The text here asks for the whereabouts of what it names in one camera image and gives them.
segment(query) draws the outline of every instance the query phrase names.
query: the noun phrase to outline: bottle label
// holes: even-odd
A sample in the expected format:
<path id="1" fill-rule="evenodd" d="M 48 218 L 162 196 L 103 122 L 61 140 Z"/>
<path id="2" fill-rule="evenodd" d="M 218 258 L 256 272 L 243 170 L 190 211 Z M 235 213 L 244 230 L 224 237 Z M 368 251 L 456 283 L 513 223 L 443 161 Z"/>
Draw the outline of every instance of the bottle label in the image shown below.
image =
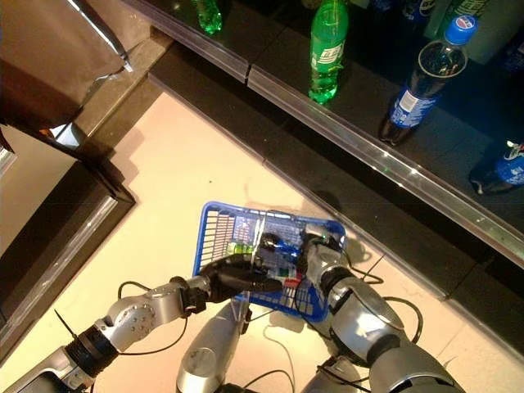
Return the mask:
<path id="1" fill-rule="evenodd" d="M 402 13 L 415 23 L 424 23 L 433 11 L 436 0 L 409 0 L 404 4 Z"/>
<path id="2" fill-rule="evenodd" d="M 340 67 L 342 53 L 344 53 L 344 42 L 336 46 L 327 46 L 321 42 L 314 42 L 311 48 L 311 67 L 318 72 L 331 72 Z"/>
<path id="3" fill-rule="evenodd" d="M 515 145 L 513 149 L 497 161 L 497 174 L 509 184 L 524 184 L 524 144 Z"/>
<path id="4" fill-rule="evenodd" d="M 462 0 L 454 9 L 455 15 L 480 16 L 490 0 Z"/>
<path id="5" fill-rule="evenodd" d="M 400 92 L 391 108 L 390 120 L 402 129 L 420 124 L 427 112 L 438 101 L 435 98 L 416 98 L 406 87 Z"/>

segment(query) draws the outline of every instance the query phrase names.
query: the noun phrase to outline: floor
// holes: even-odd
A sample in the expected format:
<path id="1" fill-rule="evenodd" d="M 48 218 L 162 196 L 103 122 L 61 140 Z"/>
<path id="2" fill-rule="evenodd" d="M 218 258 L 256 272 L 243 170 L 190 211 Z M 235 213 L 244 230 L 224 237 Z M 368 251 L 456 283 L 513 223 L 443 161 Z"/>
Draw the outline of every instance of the floor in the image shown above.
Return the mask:
<path id="1" fill-rule="evenodd" d="M 138 204 L 40 319 L 16 352 L 0 369 L 0 391 L 58 346 L 70 341 L 52 309 L 82 332 L 116 299 L 126 280 L 150 287 L 174 275 L 192 271 L 202 206 L 223 201 L 238 206 L 278 209 L 325 218 L 328 214 L 306 200 L 259 159 L 250 156 L 172 97 L 162 94 L 116 147 L 114 164 Z M 398 270 L 379 250 L 348 233 L 349 252 L 361 269 L 370 269 L 385 282 L 375 286 L 386 296 L 415 303 L 424 316 L 419 345 L 446 364 L 467 392 L 517 392 L 524 386 L 524 368 L 446 304 Z M 126 289 L 125 295 L 138 293 Z M 392 304 L 413 335 L 416 318 L 403 305 Z M 222 305 L 189 319 L 187 333 L 171 350 L 143 357 L 120 357 L 97 379 L 95 392 L 174 392 L 180 359 L 206 320 Z M 254 315 L 264 312 L 259 306 Z M 132 350 L 151 350 L 178 336 L 183 321 L 156 329 Z M 328 358 L 322 339 L 301 320 L 273 313 L 250 325 L 231 363 L 227 381 L 242 385 L 275 368 L 294 369 L 296 391 Z M 356 368 L 361 376 L 367 370 Z M 266 377 L 252 389 L 290 391 L 285 377 Z"/>

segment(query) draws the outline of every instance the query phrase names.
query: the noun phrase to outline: item in basket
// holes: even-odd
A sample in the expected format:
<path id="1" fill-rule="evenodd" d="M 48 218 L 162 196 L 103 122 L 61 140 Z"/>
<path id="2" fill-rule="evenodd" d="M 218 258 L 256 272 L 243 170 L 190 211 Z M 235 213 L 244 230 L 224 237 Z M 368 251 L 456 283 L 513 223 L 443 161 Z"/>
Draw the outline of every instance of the item in basket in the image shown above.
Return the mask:
<path id="1" fill-rule="evenodd" d="M 296 288 L 300 284 L 302 274 L 292 266 L 277 267 L 268 271 L 268 277 L 280 281 L 284 287 Z"/>
<path id="2" fill-rule="evenodd" d="M 260 237 L 260 248 L 281 254 L 284 259 L 292 263 L 295 263 L 296 258 L 300 255 L 300 248 L 286 243 L 280 236 L 274 233 L 262 233 Z"/>
<path id="3" fill-rule="evenodd" d="M 250 254 L 253 252 L 253 246 L 248 245 L 244 242 L 230 241 L 226 246 L 226 254 Z"/>

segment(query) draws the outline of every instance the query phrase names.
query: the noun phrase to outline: black cable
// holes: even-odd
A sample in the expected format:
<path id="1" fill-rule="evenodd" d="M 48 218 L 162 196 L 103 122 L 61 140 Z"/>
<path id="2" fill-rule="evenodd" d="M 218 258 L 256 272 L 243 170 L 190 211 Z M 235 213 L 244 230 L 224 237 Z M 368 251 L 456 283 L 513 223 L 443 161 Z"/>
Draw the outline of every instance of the black cable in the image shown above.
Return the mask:
<path id="1" fill-rule="evenodd" d="M 159 352 L 162 352 L 163 350 L 168 350 L 169 348 L 177 344 L 180 340 L 182 340 L 183 335 L 186 333 L 186 328 L 187 328 L 187 318 L 183 325 L 183 330 L 182 330 L 182 333 L 180 333 L 180 336 L 174 342 L 169 344 L 168 346 L 165 346 L 164 348 L 160 348 L 159 350 L 149 350 L 147 352 L 124 352 L 121 355 L 124 355 L 124 356 L 153 355 L 153 354 L 158 354 Z"/>
<path id="2" fill-rule="evenodd" d="M 272 371 L 268 371 L 262 375 L 259 375 L 257 378 L 253 379 L 252 381 L 248 382 L 246 385 L 244 385 L 243 389 L 244 391 L 246 391 L 246 389 L 253 385 L 255 382 L 259 381 L 260 379 L 264 378 L 264 377 L 267 377 L 268 375 L 271 375 L 271 374 L 275 374 L 275 373 L 282 373 L 282 374 L 285 374 L 287 379 L 289 380 L 289 383 L 291 383 L 291 391 L 293 393 L 295 393 L 295 384 L 293 383 L 293 380 L 291 379 L 291 375 L 289 375 L 289 373 L 286 371 L 286 370 L 272 370 Z"/>
<path id="3" fill-rule="evenodd" d="M 302 319 L 304 319 L 304 321 L 308 324 L 308 326 L 312 328 L 313 330 L 315 330 L 322 338 L 325 338 L 326 340 L 331 340 L 331 337 L 326 336 L 325 334 L 320 332 L 310 321 L 308 321 L 305 315 L 303 315 L 298 308 L 298 305 L 296 303 L 296 295 L 298 294 L 298 290 L 300 289 L 300 285 L 302 285 L 304 279 L 305 278 L 302 278 L 300 282 L 298 283 L 298 285 L 296 286 L 295 295 L 293 296 L 293 305 L 295 306 L 296 312 L 302 317 Z"/>
<path id="4" fill-rule="evenodd" d="M 409 307 L 411 307 L 411 309 L 415 312 L 415 314 L 417 315 L 417 331 L 415 332 L 415 336 L 413 337 L 411 342 L 414 344 L 417 344 L 418 340 L 420 339 L 420 336 L 422 335 L 422 328 L 424 327 L 424 317 L 422 316 L 422 312 L 420 311 L 420 309 L 418 309 L 418 307 L 414 305 L 413 303 L 411 303 L 409 300 L 402 299 L 400 297 L 384 296 L 383 299 L 389 300 L 389 301 L 397 301 L 399 303 L 404 303 L 405 305 L 408 305 Z"/>
<path id="5" fill-rule="evenodd" d="M 60 314 L 58 314 L 58 311 L 55 310 L 55 314 L 56 316 L 58 317 L 58 319 L 60 319 L 60 322 L 62 322 L 62 325 L 65 326 L 65 328 L 67 329 L 67 331 L 70 333 L 71 336 L 73 336 L 74 339 L 78 338 L 78 336 L 75 334 L 75 332 L 73 332 L 73 329 L 71 329 L 69 327 L 69 325 L 67 324 L 67 322 L 61 317 Z"/>
<path id="6" fill-rule="evenodd" d="M 141 289 L 143 289 L 144 291 L 150 291 L 151 288 L 148 288 L 146 287 L 145 285 L 142 285 L 140 282 L 136 282 L 136 281 L 126 281 L 126 282 L 122 282 L 120 284 L 120 286 L 118 287 L 118 298 L 119 299 L 122 299 L 122 289 L 124 289 L 124 287 L 126 285 L 134 285 L 135 287 L 139 287 Z"/>
<path id="7" fill-rule="evenodd" d="M 384 280 L 382 278 L 380 278 L 378 276 L 375 276 L 374 274 L 370 273 L 371 269 L 373 269 L 378 264 L 378 262 L 381 261 L 381 259 L 384 256 L 381 259 L 379 259 L 377 262 L 375 262 L 375 264 L 371 267 L 370 270 L 368 270 L 367 272 L 364 272 L 363 270 L 357 269 L 355 266 L 353 266 L 353 262 L 351 262 L 351 258 L 348 255 L 347 251 L 344 248 L 341 248 L 341 249 L 342 249 L 342 254 L 344 255 L 344 258 L 346 258 L 346 260 L 347 260 L 347 264 L 350 266 L 350 269 L 354 270 L 357 273 L 363 274 L 363 277 L 361 278 L 362 281 L 364 281 L 364 279 L 366 277 L 370 277 L 370 278 L 374 278 L 375 281 L 366 281 L 366 283 L 369 284 L 369 285 L 376 285 L 376 284 L 383 284 L 384 283 Z"/>
<path id="8" fill-rule="evenodd" d="M 349 385 L 349 386 L 352 386 L 354 387 L 355 389 L 359 389 L 360 391 L 365 391 L 366 393 L 371 393 L 371 391 L 369 389 L 366 389 L 365 387 L 361 386 L 361 385 L 357 385 L 357 382 L 363 382 L 363 381 L 366 381 L 369 379 L 369 377 L 366 377 L 366 378 L 361 378 L 357 381 L 348 381 L 346 379 L 344 379 L 343 377 L 339 377 L 338 375 L 336 375 L 333 371 L 331 371 L 330 369 L 328 369 L 326 366 L 317 366 L 317 368 L 319 370 L 321 370 L 323 373 L 326 373 L 327 375 L 337 379 L 338 381 L 340 381 L 340 383 L 342 385 Z"/>
<path id="9" fill-rule="evenodd" d="M 253 322 L 253 321 L 256 321 L 257 319 L 260 319 L 260 318 L 263 318 L 265 317 L 266 315 L 269 315 L 271 313 L 274 313 L 276 310 L 275 309 L 272 309 L 271 311 L 268 311 L 267 313 L 263 313 L 262 315 L 257 315 L 256 317 L 250 319 L 249 321 L 247 322 Z"/>

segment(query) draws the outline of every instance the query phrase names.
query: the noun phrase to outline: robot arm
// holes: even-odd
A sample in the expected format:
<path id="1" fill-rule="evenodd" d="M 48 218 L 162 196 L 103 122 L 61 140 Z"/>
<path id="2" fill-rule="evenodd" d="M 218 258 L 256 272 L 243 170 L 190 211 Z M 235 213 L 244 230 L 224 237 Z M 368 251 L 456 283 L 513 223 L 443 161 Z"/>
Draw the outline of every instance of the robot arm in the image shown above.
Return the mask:
<path id="1" fill-rule="evenodd" d="M 134 342 L 153 329 L 221 302 L 243 290 L 279 291 L 282 284 L 251 264 L 251 254 L 231 255 L 205 266 L 189 280 L 169 283 L 141 296 L 116 301 L 69 345 L 62 346 L 7 388 L 5 393 L 83 391 L 96 376 Z"/>
<path id="2" fill-rule="evenodd" d="M 327 298 L 332 313 L 330 336 L 340 354 L 370 368 L 372 392 L 462 392 L 444 367 L 407 338 L 400 318 L 386 301 L 340 262 L 340 251 L 335 242 L 313 237 L 304 251 L 306 275 Z M 318 388 L 321 377 L 324 385 L 333 384 L 318 376 L 311 386 Z M 336 390 L 327 387 L 326 391 Z"/>

